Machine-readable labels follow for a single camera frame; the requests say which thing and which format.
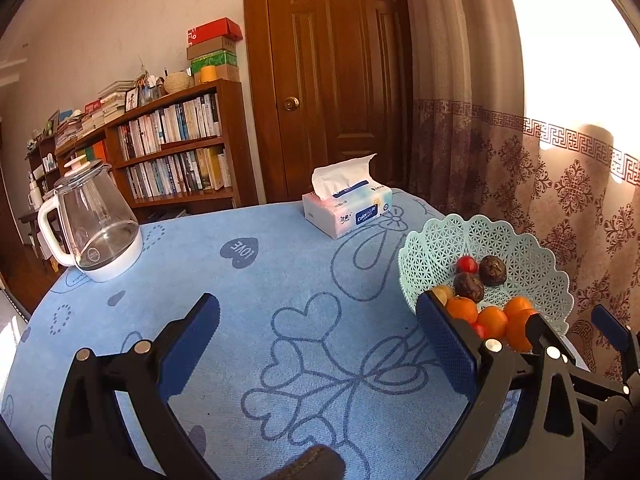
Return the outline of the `small orange mandarin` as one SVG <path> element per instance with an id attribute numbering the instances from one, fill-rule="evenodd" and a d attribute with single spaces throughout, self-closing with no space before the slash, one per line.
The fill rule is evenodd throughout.
<path id="1" fill-rule="evenodd" d="M 532 302 L 524 296 L 515 296 L 503 306 L 503 312 L 509 320 L 520 312 L 532 309 Z"/>

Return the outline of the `dark brown round fruit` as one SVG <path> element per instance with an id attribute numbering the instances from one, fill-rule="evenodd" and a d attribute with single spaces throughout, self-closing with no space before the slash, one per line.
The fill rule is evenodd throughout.
<path id="1" fill-rule="evenodd" d="M 480 280 L 486 286 L 499 286 L 506 281 L 506 264 L 497 256 L 485 256 L 478 268 Z"/>
<path id="2" fill-rule="evenodd" d="M 477 274 L 460 272 L 454 278 L 454 291 L 458 296 L 478 304 L 484 299 L 485 285 Z"/>

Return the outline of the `large orange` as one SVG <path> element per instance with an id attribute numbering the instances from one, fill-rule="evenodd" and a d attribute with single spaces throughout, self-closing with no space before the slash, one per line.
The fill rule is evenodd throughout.
<path id="1" fill-rule="evenodd" d="M 516 312 L 512 318 L 509 318 L 506 324 L 506 342 L 512 350 L 521 353 L 532 351 L 533 346 L 526 336 L 526 323 L 536 313 L 535 309 L 526 309 Z"/>

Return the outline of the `small red tomato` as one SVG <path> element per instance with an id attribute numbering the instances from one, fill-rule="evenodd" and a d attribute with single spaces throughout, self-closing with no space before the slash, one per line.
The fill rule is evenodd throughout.
<path id="1" fill-rule="evenodd" d="M 486 328 L 480 323 L 473 323 L 472 329 L 480 337 L 481 340 L 486 340 L 488 338 Z"/>

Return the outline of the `small tan round fruit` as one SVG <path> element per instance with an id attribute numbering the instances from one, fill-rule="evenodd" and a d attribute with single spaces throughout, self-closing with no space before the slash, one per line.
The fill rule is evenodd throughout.
<path id="1" fill-rule="evenodd" d="M 456 294 L 454 289 L 449 285 L 437 285 L 431 288 L 431 292 L 437 297 L 443 306 L 446 306 L 447 302 L 454 298 L 454 295 Z"/>

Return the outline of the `light blue lattice fruit basket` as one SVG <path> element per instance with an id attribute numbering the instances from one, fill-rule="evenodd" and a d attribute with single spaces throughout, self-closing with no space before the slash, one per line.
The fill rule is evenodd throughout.
<path id="1" fill-rule="evenodd" d="M 568 332 L 567 318 L 574 307 L 570 279 L 556 267 L 554 253 L 539 245 L 532 234 L 518 234 L 509 222 L 492 221 L 482 214 L 469 220 L 458 214 L 425 222 L 408 234 L 398 252 L 399 283 L 410 310 L 422 292 L 454 284 L 456 263 L 470 256 L 486 256 L 506 264 L 506 281 L 487 286 L 479 309 L 502 307 L 515 296 L 527 298 L 560 335 Z"/>

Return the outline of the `blue patterned tablecloth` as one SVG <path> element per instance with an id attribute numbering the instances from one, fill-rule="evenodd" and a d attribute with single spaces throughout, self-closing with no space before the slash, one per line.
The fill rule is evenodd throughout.
<path id="1" fill-rule="evenodd" d="M 466 407 L 398 271 L 407 236 L 436 217 L 398 190 L 338 240 L 299 203 L 147 224 L 124 274 L 97 283 L 70 269 L 43 297 L 1 390 L 2 419 L 48 474 L 76 353 L 128 351 L 211 294 L 218 326 L 168 404 L 219 477 L 257 479 L 323 444 L 348 478 L 416 478 Z"/>

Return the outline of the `patterned brown curtain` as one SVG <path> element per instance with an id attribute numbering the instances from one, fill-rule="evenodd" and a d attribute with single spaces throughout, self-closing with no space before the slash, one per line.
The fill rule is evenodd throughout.
<path id="1" fill-rule="evenodd" d="M 639 323 L 638 3 L 408 5 L 411 193 L 535 235 L 570 279 L 570 340 L 620 378 L 591 312 Z"/>

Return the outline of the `white tissue pack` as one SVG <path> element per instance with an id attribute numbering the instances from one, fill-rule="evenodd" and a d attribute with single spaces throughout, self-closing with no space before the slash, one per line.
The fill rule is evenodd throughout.
<path id="1" fill-rule="evenodd" d="M 307 221 L 334 240 L 390 211 L 392 190 L 370 175 L 375 154 L 316 168 L 302 196 Z"/>

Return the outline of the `wooden bookshelf with books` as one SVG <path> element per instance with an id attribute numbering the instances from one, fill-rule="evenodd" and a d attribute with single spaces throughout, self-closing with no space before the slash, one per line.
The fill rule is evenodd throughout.
<path id="1" fill-rule="evenodd" d="M 74 155 L 105 160 L 137 219 L 167 211 L 201 214 L 258 204 L 243 91 L 217 79 L 130 110 L 54 150 L 47 191 Z"/>

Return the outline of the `brown wooden door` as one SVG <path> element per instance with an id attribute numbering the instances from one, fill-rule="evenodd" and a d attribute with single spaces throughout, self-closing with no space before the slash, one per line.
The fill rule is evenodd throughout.
<path id="1" fill-rule="evenodd" d="M 299 200 L 312 170 L 373 155 L 406 188 L 412 99 L 408 0 L 243 0 L 262 183 Z"/>

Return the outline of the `stack of coloured boxes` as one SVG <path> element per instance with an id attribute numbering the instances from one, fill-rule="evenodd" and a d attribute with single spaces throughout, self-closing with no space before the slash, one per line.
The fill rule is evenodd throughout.
<path id="1" fill-rule="evenodd" d="M 239 81 L 236 44 L 242 39 L 240 26 L 230 18 L 217 18 L 189 29 L 186 32 L 186 59 L 194 82 Z"/>

